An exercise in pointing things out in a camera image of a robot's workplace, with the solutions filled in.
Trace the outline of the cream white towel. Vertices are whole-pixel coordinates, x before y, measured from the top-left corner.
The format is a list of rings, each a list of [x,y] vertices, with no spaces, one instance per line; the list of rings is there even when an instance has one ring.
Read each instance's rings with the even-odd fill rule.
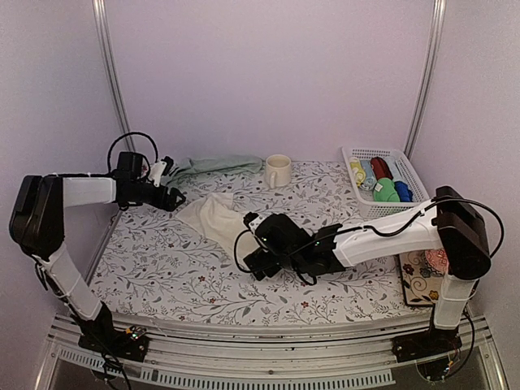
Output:
[[[232,193],[210,193],[189,203],[176,214],[176,218],[201,236],[216,242],[232,258],[236,238],[246,229],[243,223],[245,215],[232,207]]]

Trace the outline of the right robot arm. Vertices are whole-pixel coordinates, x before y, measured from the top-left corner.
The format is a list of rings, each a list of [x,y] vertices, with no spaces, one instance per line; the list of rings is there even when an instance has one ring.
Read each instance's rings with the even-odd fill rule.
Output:
[[[497,253],[489,248],[482,210],[500,219],[490,207],[443,186],[432,199],[407,210],[367,223],[336,223],[314,234],[286,214],[248,213],[243,224],[258,248],[245,257],[242,271],[263,280],[290,269],[303,283],[314,285],[321,275],[375,258],[442,249],[448,271],[433,310],[433,326],[419,342],[424,352],[437,354],[450,343],[474,285],[490,271]]]

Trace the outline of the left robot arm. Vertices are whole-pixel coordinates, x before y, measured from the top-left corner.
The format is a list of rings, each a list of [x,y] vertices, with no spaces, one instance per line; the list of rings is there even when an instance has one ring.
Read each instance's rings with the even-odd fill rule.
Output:
[[[80,208],[116,206],[121,210],[152,206],[172,212],[185,201],[165,184],[176,170],[173,158],[122,151],[113,158],[108,149],[104,173],[50,173],[26,175],[20,183],[9,221],[11,239],[28,256],[41,284],[69,310],[84,336],[104,353],[114,352],[123,333],[115,329],[107,305],[97,297],[73,258],[67,230],[69,214]]]

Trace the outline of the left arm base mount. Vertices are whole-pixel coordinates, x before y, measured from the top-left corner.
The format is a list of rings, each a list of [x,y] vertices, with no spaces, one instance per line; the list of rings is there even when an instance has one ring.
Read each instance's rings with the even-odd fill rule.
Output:
[[[143,362],[149,348],[147,329],[133,325],[124,331],[106,327],[82,331],[78,345],[97,353],[134,362]]]

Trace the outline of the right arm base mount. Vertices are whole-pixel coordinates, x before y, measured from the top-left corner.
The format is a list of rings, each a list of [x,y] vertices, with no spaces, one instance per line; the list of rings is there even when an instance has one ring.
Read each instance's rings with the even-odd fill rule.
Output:
[[[458,329],[440,330],[429,327],[425,331],[397,336],[392,339],[392,353],[398,362],[408,362],[448,353],[462,347]]]

